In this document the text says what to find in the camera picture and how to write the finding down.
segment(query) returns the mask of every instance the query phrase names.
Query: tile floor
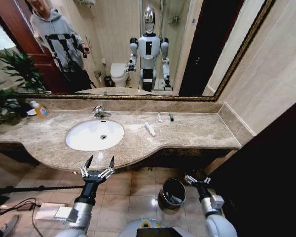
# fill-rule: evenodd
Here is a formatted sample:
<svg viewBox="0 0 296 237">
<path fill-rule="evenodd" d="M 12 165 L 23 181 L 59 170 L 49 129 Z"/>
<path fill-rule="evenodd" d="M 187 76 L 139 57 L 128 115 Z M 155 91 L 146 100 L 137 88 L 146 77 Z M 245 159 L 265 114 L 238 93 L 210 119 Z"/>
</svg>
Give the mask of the tile floor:
<svg viewBox="0 0 296 237">
<path fill-rule="evenodd" d="M 96 206 L 92 211 L 92 220 L 88 237 L 116 237 L 130 221 L 138 218 L 154 218 L 164 225 L 177 226 L 189 233 L 204 237 L 205 218 L 198 201 L 197 190 L 186 184 L 187 198 L 176 210 L 161 209 L 157 204 L 157 195 L 162 184 L 168 178 L 183 179 L 178 170 L 167 168 L 148 168 L 130 170 L 115 174 L 97 191 Z M 18 187 L 75 186 L 83 185 L 79 175 L 63 172 L 40 165 L 30 172 L 18 184 Z M 6 205 L 13 206 L 20 201 L 35 197 L 40 203 L 57 202 L 72 206 L 78 196 L 79 189 L 56 190 L 44 192 L 13 193 Z M 29 211 L 12 211 L 0 216 L 0 225 L 14 214 L 21 216 L 14 237 L 38 237 L 31 224 Z M 64 226 L 54 221 L 36 221 L 37 227 L 44 237 L 54 237 Z"/>
</svg>

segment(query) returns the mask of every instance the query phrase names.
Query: man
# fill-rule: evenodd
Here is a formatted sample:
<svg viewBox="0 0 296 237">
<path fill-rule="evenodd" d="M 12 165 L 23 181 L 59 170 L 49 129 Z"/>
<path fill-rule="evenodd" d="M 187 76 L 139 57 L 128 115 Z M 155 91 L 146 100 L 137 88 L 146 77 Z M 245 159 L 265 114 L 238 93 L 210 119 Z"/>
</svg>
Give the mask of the man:
<svg viewBox="0 0 296 237">
<path fill-rule="evenodd" d="M 10 219 L 10 221 L 6 224 L 4 224 L 1 228 L 0 228 L 0 237 L 7 237 L 9 236 L 12 231 L 14 230 L 17 222 L 19 220 L 19 216 L 18 215 L 14 215 L 12 216 L 12 218 Z"/>
<path fill-rule="evenodd" d="M 47 47 L 54 61 L 63 73 L 67 90 L 76 92 L 91 89 L 87 71 L 84 69 L 81 52 L 85 55 L 91 50 L 83 42 L 67 18 L 58 10 L 49 8 L 45 0 L 28 0 L 33 7 L 31 25 L 34 37 Z"/>
</svg>

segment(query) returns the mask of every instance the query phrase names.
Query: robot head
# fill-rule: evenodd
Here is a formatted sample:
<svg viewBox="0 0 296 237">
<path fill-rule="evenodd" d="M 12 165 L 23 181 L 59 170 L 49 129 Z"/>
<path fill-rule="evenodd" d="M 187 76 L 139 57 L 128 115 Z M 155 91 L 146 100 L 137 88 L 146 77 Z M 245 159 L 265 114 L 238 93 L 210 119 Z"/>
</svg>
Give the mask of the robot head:
<svg viewBox="0 0 296 237">
<path fill-rule="evenodd" d="M 144 13 L 144 22 L 145 22 L 147 34 L 153 33 L 155 19 L 156 19 L 156 15 L 154 14 L 154 8 L 152 6 L 148 6 Z"/>
</svg>

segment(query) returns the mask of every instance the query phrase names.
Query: hand soap bottle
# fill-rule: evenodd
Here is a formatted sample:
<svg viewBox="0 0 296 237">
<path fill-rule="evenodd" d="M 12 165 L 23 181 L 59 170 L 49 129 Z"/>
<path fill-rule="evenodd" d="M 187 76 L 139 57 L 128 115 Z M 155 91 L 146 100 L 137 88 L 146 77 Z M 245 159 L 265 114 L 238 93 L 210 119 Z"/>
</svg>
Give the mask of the hand soap bottle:
<svg viewBox="0 0 296 237">
<path fill-rule="evenodd" d="M 49 112 L 48 112 L 48 110 L 43 105 L 40 105 L 36 101 L 31 101 L 30 103 L 33 106 L 33 108 L 35 109 L 35 112 L 37 113 L 37 115 L 41 119 L 43 119 L 43 118 L 45 118 L 45 117 L 48 116 Z"/>
</svg>

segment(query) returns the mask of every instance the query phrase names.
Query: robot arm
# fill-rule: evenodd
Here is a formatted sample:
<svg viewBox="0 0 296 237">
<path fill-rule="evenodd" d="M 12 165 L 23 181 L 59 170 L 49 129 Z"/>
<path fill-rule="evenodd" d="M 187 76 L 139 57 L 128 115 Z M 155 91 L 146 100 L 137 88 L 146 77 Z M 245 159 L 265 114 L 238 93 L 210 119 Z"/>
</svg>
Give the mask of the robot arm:
<svg viewBox="0 0 296 237">
<path fill-rule="evenodd" d="M 162 65 L 163 65 L 163 79 L 166 83 L 165 87 L 170 87 L 170 67 L 169 67 L 169 58 L 168 58 L 168 50 L 169 50 L 169 40 L 167 38 L 163 38 L 160 42 L 160 49 L 162 53 Z"/>
<path fill-rule="evenodd" d="M 138 40 L 136 38 L 131 38 L 129 46 L 131 54 L 127 71 L 136 71 Z"/>
<path fill-rule="evenodd" d="M 206 217 L 206 232 L 208 237 L 237 237 L 234 226 L 223 216 L 221 208 L 224 200 L 221 196 L 211 195 L 206 188 L 210 178 L 206 177 L 204 181 L 197 181 L 193 177 L 186 175 L 185 180 L 194 186 L 199 195 L 202 209 Z"/>
<path fill-rule="evenodd" d="M 98 186 L 105 182 L 114 173 L 114 157 L 112 157 L 109 167 L 103 172 L 88 171 L 93 156 L 87 160 L 84 167 L 80 168 L 82 178 L 85 182 L 79 197 L 74 201 L 73 208 L 64 211 L 67 207 L 60 207 L 55 217 L 64 221 L 69 228 L 60 232 L 56 237 L 87 237 L 91 211 L 95 205 L 95 197 Z"/>
</svg>

